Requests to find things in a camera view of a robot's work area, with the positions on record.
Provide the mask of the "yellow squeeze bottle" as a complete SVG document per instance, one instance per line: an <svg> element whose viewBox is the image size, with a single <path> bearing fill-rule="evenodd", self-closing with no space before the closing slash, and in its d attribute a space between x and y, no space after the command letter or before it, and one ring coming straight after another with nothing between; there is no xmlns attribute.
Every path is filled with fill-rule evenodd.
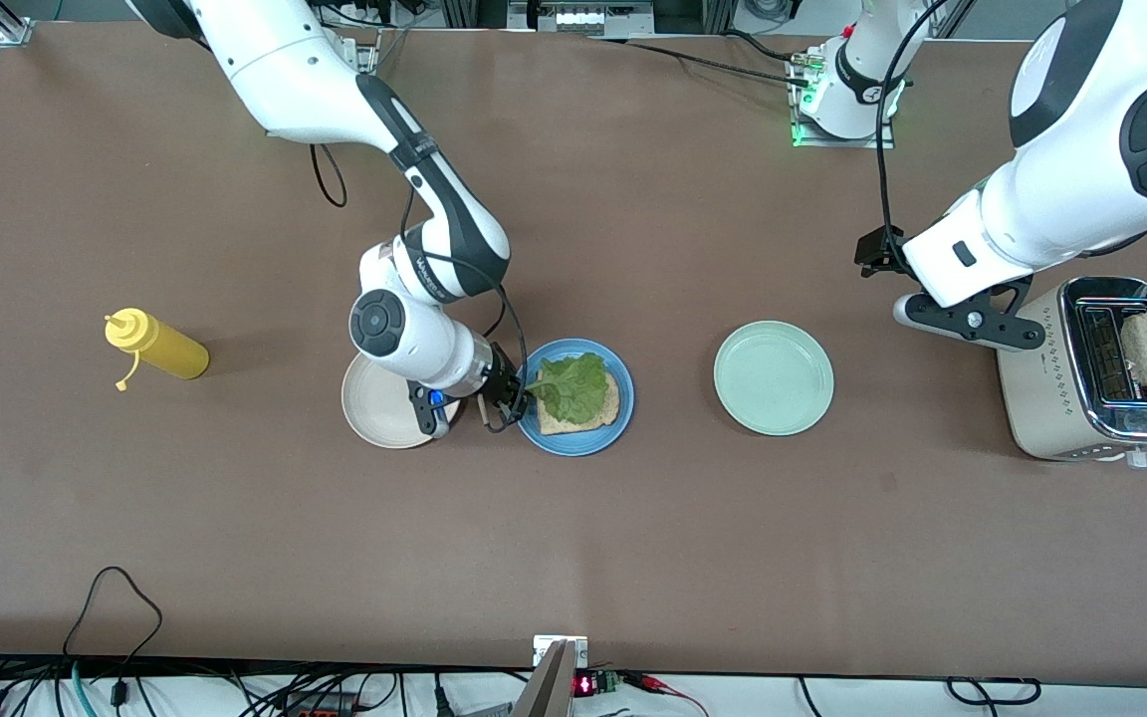
<svg viewBox="0 0 1147 717"><path fill-rule="evenodd" d="M127 390L128 381L142 363L182 380L200 377L210 365L209 350L198 341L136 307L106 315L106 340L123 353L131 354L128 373L115 383L119 393Z"/></svg>

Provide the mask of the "cream and chrome toaster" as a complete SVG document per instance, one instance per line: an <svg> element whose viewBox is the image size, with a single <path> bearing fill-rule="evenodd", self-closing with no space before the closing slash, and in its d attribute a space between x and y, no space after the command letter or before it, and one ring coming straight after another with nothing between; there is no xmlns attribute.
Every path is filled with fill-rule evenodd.
<svg viewBox="0 0 1147 717"><path fill-rule="evenodd" d="M1147 385L1124 349L1123 328L1147 314L1147 282L1077 276L1020 309L1038 324L1037 349L997 353L1014 441L1041 460L1124 459L1147 467Z"/></svg>

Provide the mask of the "red clip lead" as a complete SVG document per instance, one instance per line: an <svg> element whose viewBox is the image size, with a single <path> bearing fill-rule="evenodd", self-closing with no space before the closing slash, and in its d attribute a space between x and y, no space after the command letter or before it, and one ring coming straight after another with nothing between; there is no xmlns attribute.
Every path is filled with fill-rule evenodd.
<svg viewBox="0 0 1147 717"><path fill-rule="evenodd" d="M690 695L682 693L681 689L674 689L668 681L660 680L651 675L631 670L619 670L618 676L622 681L631 685L632 688L642 689L646 693L660 695L660 697L682 699L684 702L688 702L692 707L695 707L701 717L711 717L711 714L707 711L707 707L699 702L697 699L690 697Z"/></svg>

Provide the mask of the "green lettuce leaf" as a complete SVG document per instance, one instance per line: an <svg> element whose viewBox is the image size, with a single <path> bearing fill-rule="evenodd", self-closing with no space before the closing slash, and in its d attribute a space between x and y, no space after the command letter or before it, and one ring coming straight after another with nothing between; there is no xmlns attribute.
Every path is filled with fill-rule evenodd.
<svg viewBox="0 0 1147 717"><path fill-rule="evenodd" d="M535 381L526 385L551 419L586 424L599 416L608 393L608 372L601 354L543 358Z"/></svg>

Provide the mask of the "blue round plate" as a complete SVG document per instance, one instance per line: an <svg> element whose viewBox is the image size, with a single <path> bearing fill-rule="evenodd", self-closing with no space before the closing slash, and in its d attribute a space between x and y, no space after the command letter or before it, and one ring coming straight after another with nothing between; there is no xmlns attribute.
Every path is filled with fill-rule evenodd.
<svg viewBox="0 0 1147 717"><path fill-rule="evenodd" d="M520 430L524 432L529 441L532 441L538 449L562 457L591 455L601 450L609 449L614 441L618 441L633 416L635 393L634 381L629 372L627 364L619 354L612 352L608 346L598 344L592 340L554 340L544 346L537 346L528 354L526 368L524 373L525 382L532 382L538 377L543 359L557 361L557 359L572 358L579 354L600 354L604 361L604 371L608 376L615 379L618 385L619 410L617 416L609 424L598 426L588 431L571 434L546 435L539 430L539 404L530 400L529 407L522 421L518 422Z"/></svg>

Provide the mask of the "beige round plate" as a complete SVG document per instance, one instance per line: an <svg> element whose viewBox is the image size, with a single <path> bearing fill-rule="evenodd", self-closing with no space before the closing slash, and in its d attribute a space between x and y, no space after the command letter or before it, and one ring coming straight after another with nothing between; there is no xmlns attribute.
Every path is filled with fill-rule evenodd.
<svg viewBox="0 0 1147 717"><path fill-rule="evenodd" d="M344 416L356 435L382 449L414 449L434 441L420 430L408 381L356 354L341 389Z"/></svg>

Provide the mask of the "light green round plate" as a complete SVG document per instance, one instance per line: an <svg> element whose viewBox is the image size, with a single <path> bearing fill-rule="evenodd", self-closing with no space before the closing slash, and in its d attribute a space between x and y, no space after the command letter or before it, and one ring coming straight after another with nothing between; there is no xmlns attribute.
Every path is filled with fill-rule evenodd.
<svg viewBox="0 0 1147 717"><path fill-rule="evenodd" d="M830 408L834 371L809 332L793 324L743 324L723 340L713 359L723 408L760 435L806 431Z"/></svg>

